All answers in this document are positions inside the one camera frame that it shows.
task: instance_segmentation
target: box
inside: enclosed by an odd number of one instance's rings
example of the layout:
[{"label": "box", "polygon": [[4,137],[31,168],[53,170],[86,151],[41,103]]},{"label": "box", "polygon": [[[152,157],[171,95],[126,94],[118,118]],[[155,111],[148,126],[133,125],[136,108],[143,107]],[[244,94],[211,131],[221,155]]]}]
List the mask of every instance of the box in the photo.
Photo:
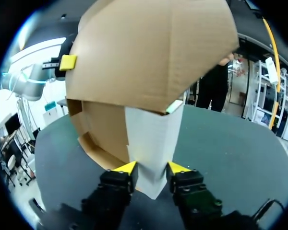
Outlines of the box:
[{"label": "box", "polygon": [[230,9],[225,0],[98,0],[78,31],[66,97],[79,142],[105,169],[138,161],[137,187],[156,199],[180,129],[176,99],[238,48]]}]

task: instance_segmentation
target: computer screen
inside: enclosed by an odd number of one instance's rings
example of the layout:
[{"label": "computer screen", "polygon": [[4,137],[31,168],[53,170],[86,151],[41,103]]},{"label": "computer screen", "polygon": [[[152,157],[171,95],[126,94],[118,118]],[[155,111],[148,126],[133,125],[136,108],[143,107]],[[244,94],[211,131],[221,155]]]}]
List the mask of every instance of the computer screen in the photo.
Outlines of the computer screen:
[{"label": "computer screen", "polygon": [[18,114],[15,113],[6,123],[6,130],[8,131],[8,135],[11,135],[15,130],[20,128],[20,122],[18,118]]}]

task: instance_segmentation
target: yellow cable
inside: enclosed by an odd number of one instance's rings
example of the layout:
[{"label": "yellow cable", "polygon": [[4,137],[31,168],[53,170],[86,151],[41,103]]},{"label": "yellow cable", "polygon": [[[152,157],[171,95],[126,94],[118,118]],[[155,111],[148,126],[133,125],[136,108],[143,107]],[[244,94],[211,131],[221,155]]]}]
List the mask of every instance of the yellow cable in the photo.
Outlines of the yellow cable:
[{"label": "yellow cable", "polygon": [[[264,25],[268,31],[271,43],[272,43],[272,48],[274,51],[274,57],[275,57],[275,65],[276,65],[276,72],[277,72],[277,76],[278,76],[278,84],[276,87],[276,92],[280,92],[280,64],[279,64],[279,58],[278,58],[278,51],[277,51],[277,47],[276,47],[276,42],[275,39],[273,37],[273,33],[271,31],[271,28],[268,24],[268,22],[266,21],[266,19],[263,18],[263,22]],[[269,124],[269,129],[272,129],[273,124],[274,124],[274,120],[275,120],[275,116],[276,116],[276,112],[277,112],[277,108],[278,108],[278,102],[276,101],[273,105],[273,111],[272,111],[272,116],[271,116],[271,121]]]}]

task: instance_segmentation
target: person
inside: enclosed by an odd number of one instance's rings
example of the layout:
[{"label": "person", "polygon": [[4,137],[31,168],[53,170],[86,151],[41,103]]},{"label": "person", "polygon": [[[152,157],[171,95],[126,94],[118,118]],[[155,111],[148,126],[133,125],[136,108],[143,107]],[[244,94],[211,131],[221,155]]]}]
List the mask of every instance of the person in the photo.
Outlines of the person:
[{"label": "person", "polygon": [[228,63],[234,59],[231,53],[201,79],[196,107],[221,112],[228,92]]}]

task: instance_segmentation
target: dark gray table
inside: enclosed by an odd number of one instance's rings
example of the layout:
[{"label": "dark gray table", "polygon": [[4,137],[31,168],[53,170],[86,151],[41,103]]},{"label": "dark gray table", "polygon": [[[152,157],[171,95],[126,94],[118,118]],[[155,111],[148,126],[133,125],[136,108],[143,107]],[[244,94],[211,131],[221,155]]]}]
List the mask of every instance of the dark gray table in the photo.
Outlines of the dark gray table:
[{"label": "dark gray table", "polygon": [[[39,132],[36,178],[46,209],[80,200],[97,186],[104,171],[83,151],[68,116]],[[252,215],[267,198],[288,204],[288,157],[274,134],[243,119],[185,106],[174,161],[198,169],[208,189],[223,200],[225,214]],[[280,214],[273,206],[261,221],[270,226]],[[157,200],[135,192],[120,230],[183,229],[168,187]]]},{"label": "dark gray table", "polygon": [[57,101],[57,104],[58,104],[59,106],[61,106],[61,110],[62,110],[62,112],[63,112],[63,115],[65,115],[65,111],[64,111],[64,108],[63,108],[63,107],[64,107],[64,106],[67,107],[67,101],[66,101],[66,98]]}]

